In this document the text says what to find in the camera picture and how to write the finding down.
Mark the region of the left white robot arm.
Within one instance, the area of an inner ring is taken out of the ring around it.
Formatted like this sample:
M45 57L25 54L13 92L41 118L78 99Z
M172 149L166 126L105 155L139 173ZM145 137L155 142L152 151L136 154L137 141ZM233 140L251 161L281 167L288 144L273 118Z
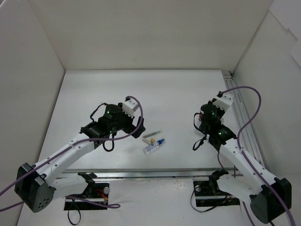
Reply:
M119 131L134 138L145 131L142 115L137 125L133 124L134 113L142 109L138 100L126 97L122 103L103 105L103 116L82 127L79 134L63 148L34 165L25 163L19 167L15 193L32 212L42 211L54 199L90 197L95 187L94 173L79 172L70 178L62 178L60 175L84 155L104 146L105 142L120 140L116 136Z

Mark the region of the green highlighter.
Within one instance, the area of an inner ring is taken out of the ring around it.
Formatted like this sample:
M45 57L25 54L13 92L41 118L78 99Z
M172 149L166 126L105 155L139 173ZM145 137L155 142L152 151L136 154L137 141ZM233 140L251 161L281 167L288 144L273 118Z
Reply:
M155 136L155 135L157 135L157 134L160 134L160 133L162 133L161 130L155 131L155 132L152 132L152 133L149 133L149 134L144 135L143 138L153 137L153 136Z

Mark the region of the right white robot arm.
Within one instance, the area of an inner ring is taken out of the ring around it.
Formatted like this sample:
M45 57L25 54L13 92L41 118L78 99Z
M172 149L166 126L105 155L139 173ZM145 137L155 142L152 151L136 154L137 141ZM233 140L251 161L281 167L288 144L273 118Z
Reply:
M219 154L230 160L246 181L242 182L227 170L220 169L210 175L209 191L214 194L226 192L237 197L263 224L268 224L285 213L289 223L294 226L296 223L290 212L291 183L286 178L277 178L264 168L243 149L238 136L223 124L222 117L232 103L232 98L214 98L202 105L195 114L199 122L195 128L204 134L201 141L208 141Z

